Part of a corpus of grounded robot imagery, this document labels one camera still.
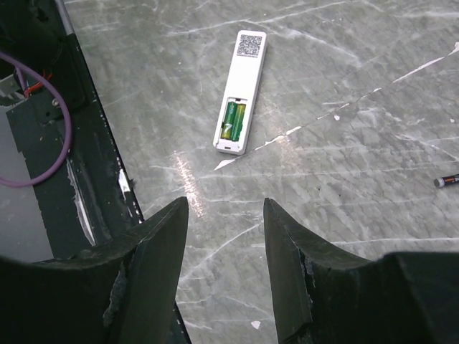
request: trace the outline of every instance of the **red wire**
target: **red wire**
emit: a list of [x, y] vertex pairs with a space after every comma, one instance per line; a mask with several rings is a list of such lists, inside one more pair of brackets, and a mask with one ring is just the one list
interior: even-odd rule
[[[52, 73], [50, 73], [48, 76], [46, 76], [46, 73], [43, 71], [43, 77], [45, 77], [49, 81], [49, 79], [51, 79], [51, 77], [52, 77]], [[43, 84], [41, 82], [37, 82], [35, 85], [27, 88], [24, 91], [25, 97], [26, 98], [30, 97], [30, 93], [32, 93], [32, 92], [34, 92], [36, 90], [39, 90], [42, 87], [43, 87]]]

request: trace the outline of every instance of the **battery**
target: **battery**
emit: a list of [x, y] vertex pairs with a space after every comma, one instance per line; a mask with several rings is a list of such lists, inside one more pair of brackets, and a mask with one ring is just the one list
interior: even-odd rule
[[242, 130], [242, 121], [244, 120], [245, 104], [238, 104], [236, 109], [235, 122], [232, 126], [231, 141], [239, 141]]
[[223, 130], [221, 138], [229, 140], [231, 138], [231, 132], [233, 128], [233, 122], [235, 121], [237, 104], [235, 102], [229, 102], [227, 106], [227, 113], [224, 117]]

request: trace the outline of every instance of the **white remote control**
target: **white remote control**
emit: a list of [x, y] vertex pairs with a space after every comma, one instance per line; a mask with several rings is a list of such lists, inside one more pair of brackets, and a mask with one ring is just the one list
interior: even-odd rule
[[266, 33], [237, 34], [215, 130], [214, 146], [220, 152], [239, 156], [245, 152], [265, 50]]

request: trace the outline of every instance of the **black plastic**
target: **black plastic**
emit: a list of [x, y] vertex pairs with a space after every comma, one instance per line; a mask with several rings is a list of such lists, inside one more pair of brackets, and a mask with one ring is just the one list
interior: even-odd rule
[[29, 10], [28, 1], [0, 1], [0, 47], [41, 72], [60, 57], [62, 45], [52, 27]]
[[72, 259], [0, 259], [2, 343], [164, 343], [188, 225], [180, 198]]
[[370, 262], [271, 199], [264, 217], [279, 343], [459, 343], [459, 254], [396, 252]]

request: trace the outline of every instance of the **scratched floor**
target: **scratched floor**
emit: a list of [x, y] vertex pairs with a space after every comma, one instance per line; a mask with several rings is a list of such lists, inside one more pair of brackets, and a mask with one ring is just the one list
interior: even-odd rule
[[[456, 1], [67, 8], [144, 214], [188, 196], [177, 301], [194, 343], [276, 342], [265, 197], [366, 258], [458, 248], [459, 193], [432, 184], [459, 171]], [[231, 161], [212, 138], [241, 29], [267, 32], [268, 50]]]

